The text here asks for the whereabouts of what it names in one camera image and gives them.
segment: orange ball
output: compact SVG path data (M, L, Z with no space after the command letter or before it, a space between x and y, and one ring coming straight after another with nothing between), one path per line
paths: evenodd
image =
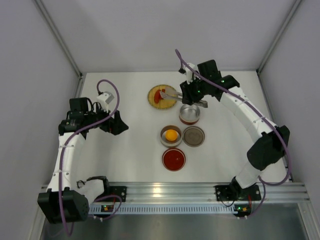
M173 129L169 129L165 132L165 139L167 139L170 142L173 142L175 140L177 140L178 138L178 133L177 131L173 130Z

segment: metal bowl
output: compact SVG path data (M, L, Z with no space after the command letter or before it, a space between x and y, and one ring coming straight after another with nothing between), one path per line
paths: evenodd
M182 139L189 147L199 147L204 143L205 132L198 126L188 126L182 133Z
M196 105L184 104L179 112L180 121L187 125L193 125L199 121L200 108Z
M178 138L175 141L169 141L166 139L166 131L170 129L175 130L178 133ZM180 128L174 125L165 126L160 132L160 141L167 148L175 148L182 142L182 132Z

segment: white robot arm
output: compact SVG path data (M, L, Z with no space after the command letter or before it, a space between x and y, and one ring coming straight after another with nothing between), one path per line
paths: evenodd
M75 178L77 161L90 129L100 128L113 135L118 135L129 129L121 120L119 111L115 111L114 118L110 117L108 120L104 120L110 114L109 103L114 99L110 92L102 92L96 99L97 102L94 104L86 97L70 99L70 111L58 127L59 148L52 178L46 192L39 193L37 200L49 223L62 222L59 191L62 192L63 212L66 222L84 221L88 217L89 205L96 198L111 194L109 182L105 176L90 177L86 180L85 185L80 188L77 187L77 179ZM78 130L85 127L86 130L75 135ZM59 186L59 174L62 175L61 186Z
M286 126L278 127L275 123L267 119L250 102L240 87L240 84L231 76L222 77L218 71L216 62L209 60L198 64L197 67L187 63L193 71L197 71L201 76L213 82L209 84L197 76L191 76L188 67L182 67L179 72L186 74L186 81L180 84L182 90L182 103L192 105L198 103L205 95L215 97L240 121L249 133L253 146L247 152L248 162L239 174L233 178L231 184L226 186L228 191L221 194L220 200L247 200L246 195L250 191L255 191L257 178L267 166L276 163L285 155L285 151L280 139L274 129L280 134L286 146L288 145L290 131Z

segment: gray wall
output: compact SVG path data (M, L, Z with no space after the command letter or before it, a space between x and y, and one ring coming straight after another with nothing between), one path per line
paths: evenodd
M278 124L291 130L293 177L306 184L320 219L320 1L302 3L262 72Z
M43 0L84 72L255 70L294 0Z
M0 1L0 234L24 240L77 85L31 0Z

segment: tongs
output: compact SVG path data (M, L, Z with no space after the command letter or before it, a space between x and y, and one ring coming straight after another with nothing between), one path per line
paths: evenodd
M172 100L182 102L182 96L183 96L182 93L177 92L170 87L165 87L165 92L160 91L160 95L163 99L172 99ZM194 105L197 105L199 107L203 107L206 109L208 107L208 102L204 100L200 100L199 102L195 102Z

